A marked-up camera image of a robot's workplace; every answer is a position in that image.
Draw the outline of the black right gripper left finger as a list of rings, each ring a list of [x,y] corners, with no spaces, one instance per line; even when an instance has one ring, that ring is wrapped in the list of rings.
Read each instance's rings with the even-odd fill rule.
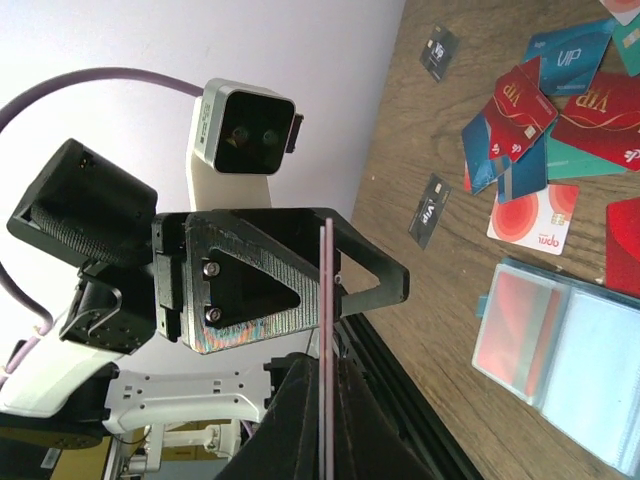
[[[319,366],[297,359],[254,436],[219,479],[293,480],[318,477]]]

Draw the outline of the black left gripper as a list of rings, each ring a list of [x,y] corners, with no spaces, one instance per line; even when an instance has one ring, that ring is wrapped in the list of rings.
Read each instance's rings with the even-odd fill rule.
[[[153,243],[157,192],[75,139],[65,141],[28,186],[7,229],[78,270],[58,334],[64,341],[130,355],[178,317],[156,310]],[[217,353],[310,330],[319,321],[319,268],[284,245],[217,239],[185,262],[183,341]]]

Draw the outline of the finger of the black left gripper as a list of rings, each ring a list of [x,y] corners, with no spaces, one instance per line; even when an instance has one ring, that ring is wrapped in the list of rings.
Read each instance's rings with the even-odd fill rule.
[[[341,260],[348,257],[373,275],[373,287],[351,294],[338,293],[337,313],[349,316],[405,301],[409,293],[406,267],[362,236],[348,221],[329,208],[231,209],[192,213],[185,222],[186,257],[191,248],[217,239],[238,239],[265,246],[278,242],[319,268],[320,228],[333,220],[334,278]]]

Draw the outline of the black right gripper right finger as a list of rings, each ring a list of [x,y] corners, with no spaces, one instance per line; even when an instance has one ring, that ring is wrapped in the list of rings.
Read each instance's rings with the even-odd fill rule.
[[[423,479],[428,468],[404,445],[356,366],[335,367],[335,475],[338,479]]]

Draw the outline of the thin pink edge-on card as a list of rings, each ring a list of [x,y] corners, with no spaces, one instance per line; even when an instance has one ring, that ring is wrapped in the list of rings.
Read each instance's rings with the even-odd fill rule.
[[[320,228],[319,296],[319,478],[334,478],[334,232],[328,218]]]

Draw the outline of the blue leather card holder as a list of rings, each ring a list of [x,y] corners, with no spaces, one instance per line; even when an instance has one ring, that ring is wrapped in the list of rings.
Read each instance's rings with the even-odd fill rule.
[[[629,479],[639,476],[639,301],[511,258],[494,271],[566,291],[537,401],[530,405],[576,444]]]

